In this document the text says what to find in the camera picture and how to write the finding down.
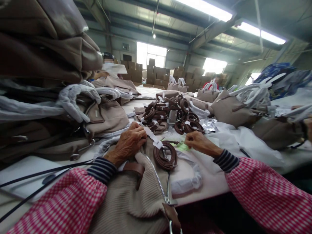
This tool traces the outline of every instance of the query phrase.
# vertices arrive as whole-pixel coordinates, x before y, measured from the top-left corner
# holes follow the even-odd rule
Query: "beige knit fabric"
[[[154,169],[144,154],[152,160],[165,194],[168,173],[155,163],[153,149],[152,140],[148,139],[141,152],[135,155],[136,161],[145,168],[138,191],[137,176],[131,172],[118,173],[111,180],[105,200],[92,219],[89,233],[163,233],[168,228],[162,205],[164,197]]]

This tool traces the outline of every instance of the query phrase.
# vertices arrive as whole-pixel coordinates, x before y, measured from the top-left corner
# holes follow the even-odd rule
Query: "ceiling light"
[[[176,0],[176,1],[181,2],[189,7],[195,8],[196,10],[199,10],[203,13],[211,15],[212,17],[215,17],[224,22],[227,22],[232,18],[232,14],[218,7],[215,7],[214,5],[211,5],[208,2],[205,2],[203,0],[192,0],[192,1]]]
[[[251,33],[253,35],[256,35],[256,36],[260,37],[260,30],[258,28],[256,28],[256,27],[250,25],[250,24],[242,22],[241,25],[238,26],[238,28],[241,29],[241,30],[244,30],[244,31],[246,31],[248,33]],[[267,32],[265,32],[263,30],[261,31],[261,36],[262,36],[263,39],[266,39],[266,40],[271,41],[271,42],[273,42],[275,44],[278,44],[278,45],[282,45],[282,44],[284,44],[286,42],[285,40],[283,40],[283,39],[281,39],[281,38],[279,38],[277,36],[274,36],[274,35],[272,35],[270,33],[267,33]]]

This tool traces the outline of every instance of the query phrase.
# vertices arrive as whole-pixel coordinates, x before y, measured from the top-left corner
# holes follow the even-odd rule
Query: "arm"
[[[116,168],[133,156],[146,138],[143,127],[133,122],[113,151],[97,158],[87,170],[75,168],[66,173],[8,233],[87,233]]]
[[[187,136],[187,145],[212,156],[228,185],[250,216],[268,233],[311,233],[312,196],[264,163],[237,158],[202,134]]]

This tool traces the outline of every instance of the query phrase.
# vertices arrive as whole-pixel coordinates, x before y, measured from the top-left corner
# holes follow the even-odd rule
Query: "navy striped sleeve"
[[[107,184],[116,171],[115,165],[102,157],[96,158],[93,165],[87,169],[88,175],[93,176],[103,184]]]
[[[230,173],[240,163],[240,159],[227,150],[223,150],[221,155],[213,160],[225,172]]]

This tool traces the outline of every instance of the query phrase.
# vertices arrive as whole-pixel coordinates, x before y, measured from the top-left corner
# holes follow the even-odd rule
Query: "window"
[[[252,73],[245,85],[251,85],[260,76],[260,74],[261,73]]]
[[[220,61],[212,58],[206,58],[205,64],[203,69],[205,70],[204,75],[206,72],[215,72],[216,74],[221,74],[225,67],[227,66],[227,62]]]
[[[143,64],[143,69],[147,68],[147,65],[151,59],[155,59],[156,67],[165,67],[165,61],[167,56],[167,49],[155,45],[149,45],[142,42],[136,44],[136,62]]]

